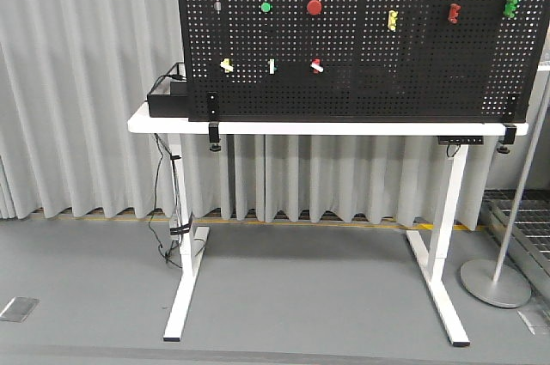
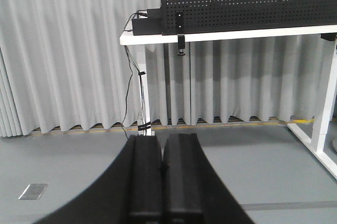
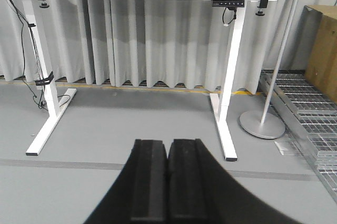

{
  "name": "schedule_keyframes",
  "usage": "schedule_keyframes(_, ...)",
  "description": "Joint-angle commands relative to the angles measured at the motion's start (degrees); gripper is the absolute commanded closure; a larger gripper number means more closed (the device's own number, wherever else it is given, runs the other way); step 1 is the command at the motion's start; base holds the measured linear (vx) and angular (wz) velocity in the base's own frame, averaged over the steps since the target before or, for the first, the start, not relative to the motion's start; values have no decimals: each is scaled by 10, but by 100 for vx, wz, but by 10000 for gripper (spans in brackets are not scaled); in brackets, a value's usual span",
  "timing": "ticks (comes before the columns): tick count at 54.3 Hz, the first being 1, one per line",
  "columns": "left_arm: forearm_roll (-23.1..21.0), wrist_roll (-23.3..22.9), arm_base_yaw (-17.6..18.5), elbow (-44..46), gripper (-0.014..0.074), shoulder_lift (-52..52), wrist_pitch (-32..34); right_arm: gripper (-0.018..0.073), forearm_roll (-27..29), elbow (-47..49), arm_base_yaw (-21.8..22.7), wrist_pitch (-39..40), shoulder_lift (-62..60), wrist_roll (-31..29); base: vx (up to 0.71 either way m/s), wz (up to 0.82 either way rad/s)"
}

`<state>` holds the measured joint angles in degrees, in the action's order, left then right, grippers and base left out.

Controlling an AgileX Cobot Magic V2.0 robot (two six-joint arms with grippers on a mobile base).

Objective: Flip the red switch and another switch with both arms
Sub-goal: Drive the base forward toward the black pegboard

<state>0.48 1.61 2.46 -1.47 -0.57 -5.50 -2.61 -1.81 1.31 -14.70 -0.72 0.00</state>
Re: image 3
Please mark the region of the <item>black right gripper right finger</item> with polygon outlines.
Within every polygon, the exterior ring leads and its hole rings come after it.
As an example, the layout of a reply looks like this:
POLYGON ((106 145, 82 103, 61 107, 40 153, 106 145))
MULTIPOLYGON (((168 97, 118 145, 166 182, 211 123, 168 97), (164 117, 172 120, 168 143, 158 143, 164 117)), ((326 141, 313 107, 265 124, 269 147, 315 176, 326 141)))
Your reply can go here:
POLYGON ((169 223, 297 223, 236 181, 200 139, 175 139, 168 170, 169 223))

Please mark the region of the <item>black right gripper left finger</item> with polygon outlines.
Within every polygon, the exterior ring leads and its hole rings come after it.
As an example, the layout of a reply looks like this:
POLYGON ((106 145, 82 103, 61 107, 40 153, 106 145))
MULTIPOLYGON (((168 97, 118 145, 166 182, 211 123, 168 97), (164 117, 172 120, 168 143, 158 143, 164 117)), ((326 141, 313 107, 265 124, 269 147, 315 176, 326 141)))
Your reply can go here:
POLYGON ((85 223, 166 223, 166 172, 163 142, 135 140, 121 173, 85 223))

